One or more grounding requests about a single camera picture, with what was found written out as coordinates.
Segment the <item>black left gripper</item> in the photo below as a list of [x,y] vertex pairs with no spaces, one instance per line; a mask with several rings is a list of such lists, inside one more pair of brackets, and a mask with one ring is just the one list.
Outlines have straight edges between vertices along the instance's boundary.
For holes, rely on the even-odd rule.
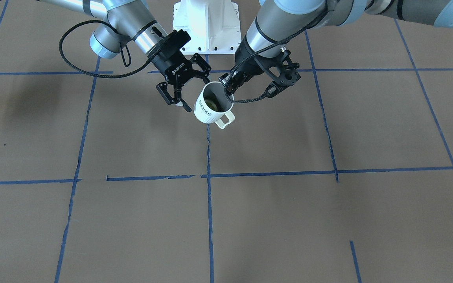
[[[254,54],[252,48],[248,45],[247,39],[243,38],[234,54],[234,67]],[[225,73],[219,78],[219,82],[225,90],[225,98],[231,103],[248,103],[249,100],[234,100],[233,94],[244,83],[250,81],[252,77],[262,75],[263,70],[259,67],[254,57],[241,63],[235,72]]]

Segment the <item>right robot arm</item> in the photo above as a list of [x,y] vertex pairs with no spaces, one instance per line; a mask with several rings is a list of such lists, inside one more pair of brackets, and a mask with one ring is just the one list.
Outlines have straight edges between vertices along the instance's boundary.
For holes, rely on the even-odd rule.
[[[169,105],[191,107],[182,99],[182,88],[191,79],[200,78],[209,82],[211,67],[199,55],[187,59],[181,49],[191,40],[188,32],[174,30],[167,33],[151,14],[145,0],[50,0],[49,4],[78,11],[92,17],[71,27],[59,40],[59,52],[63,60],[73,69],[92,77],[118,79],[142,71],[149,64],[154,65],[164,77],[156,88]],[[121,54],[124,66],[131,64],[127,44],[133,42],[146,55],[146,62],[138,69],[122,75],[101,75],[82,70],[71,63],[64,54],[65,38],[75,29],[97,23],[98,27],[90,36],[90,48],[103,59],[112,59]]]

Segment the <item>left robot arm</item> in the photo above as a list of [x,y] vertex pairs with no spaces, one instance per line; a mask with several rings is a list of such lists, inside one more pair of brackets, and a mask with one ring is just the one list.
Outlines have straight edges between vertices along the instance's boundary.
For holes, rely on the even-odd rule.
[[[220,77],[223,97],[232,103],[273,98],[299,79],[299,64],[286,45],[306,30],[343,26],[363,14],[380,15],[439,28],[453,28],[453,0],[261,0],[260,9],[234,54],[234,67]],[[272,82],[257,98],[233,94],[252,77]]]

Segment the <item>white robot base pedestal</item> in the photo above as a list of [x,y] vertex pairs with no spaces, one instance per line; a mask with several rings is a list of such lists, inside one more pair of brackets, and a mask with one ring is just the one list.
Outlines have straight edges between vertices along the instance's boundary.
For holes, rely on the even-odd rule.
[[241,43],[239,7],[231,0],[182,0],[173,17],[173,28],[191,37],[183,54],[234,54]]

